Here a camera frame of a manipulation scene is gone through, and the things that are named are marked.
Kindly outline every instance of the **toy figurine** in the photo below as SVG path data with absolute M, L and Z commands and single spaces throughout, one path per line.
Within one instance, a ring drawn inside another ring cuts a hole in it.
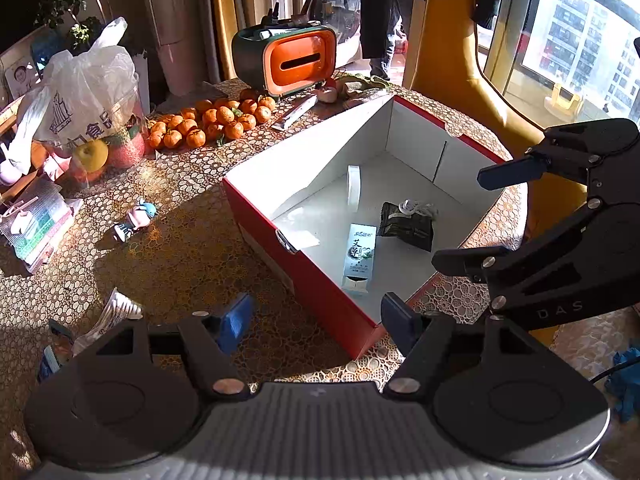
M 134 232 L 151 224 L 151 219 L 154 216 L 156 216 L 156 206 L 140 199 L 137 206 L 127 211 L 126 219 L 113 226 L 115 232 L 113 237 L 121 242 L 126 242 Z

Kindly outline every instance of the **black cable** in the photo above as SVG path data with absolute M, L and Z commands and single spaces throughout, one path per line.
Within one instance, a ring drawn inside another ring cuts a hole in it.
M 640 363 L 640 357 L 634 357 L 633 359 L 629 359 L 624 363 L 620 363 L 619 365 L 615 365 L 609 370 L 604 370 L 602 373 L 597 374 L 593 379 L 589 379 L 590 383 L 597 383 L 599 380 L 610 376 L 613 372 L 619 372 L 620 370 L 624 370 L 625 368 Z

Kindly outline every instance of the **open box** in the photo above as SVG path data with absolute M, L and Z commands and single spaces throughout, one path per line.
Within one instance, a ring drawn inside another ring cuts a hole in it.
M 233 168 L 224 184 L 245 241 L 353 357 L 383 335 L 386 292 L 409 300 L 436 272 L 433 252 L 459 247 L 502 190 L 482 189 L 481 168 L 502 160 L 401 97 L 362 104 Z M 360 167 L 356 212 L 348 166 Z M 384 202 L 432 203 L 433 252 L 377 237 L 365 294 L 340 288 L 350 225 L 380 225 Z

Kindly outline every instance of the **black pouch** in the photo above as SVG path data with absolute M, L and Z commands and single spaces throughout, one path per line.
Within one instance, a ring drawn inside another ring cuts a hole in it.
M 395 236 L 412 246 L 431 252 L 433 225 L 430 216 L 404 214 L 396 204 L 385 202 L 380 214 L 378 236 Z

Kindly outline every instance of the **round table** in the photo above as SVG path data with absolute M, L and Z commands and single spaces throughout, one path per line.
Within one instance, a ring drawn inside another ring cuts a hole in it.
M 218 85 L 232 97 L 244 86 L 239 80 Z M 416 92 L 391 89 L 444 120 L 451 135 L 466 133 L 510 158 L 494 134 L 462 113 Z M 274 116 L 297 97 L 281 101 Z M 37 460 L 22 407 L 49 341 L 48 319 L 85 333 L 114 286 L 143 304 L 151 323 L 175 322 L 194 310 L 216 312 L 239 292 L 250 293 L 258 307 L 233 360 L 251 383 L 374 380 L 382 386 L 388 380 L 402 361 L 388 336 L 351 361 L 242 241 L 222 189 L 222 177 L 233 166 L 321 120 L 312 111 L 286 133 L 264 124 L 220 148 L 143 161 L 111 189 L 85 200 L 51 263 L 34 276 L 20 275 L 9 248 L 0 251 L 0 478 L 15 478 Z M 129 244 L 113 247 L 112 225 L 140 196 L 155 203 L 159 215 Z M 525 220 L 526 186 L 507 188 L 464 246 L 516 248 Z M 417 310 L 437 308 L 465 322 L 487 303 L 485 286 L 439 275 L 412 298 Z M 177 357 L 161 361 L 179 372 Z

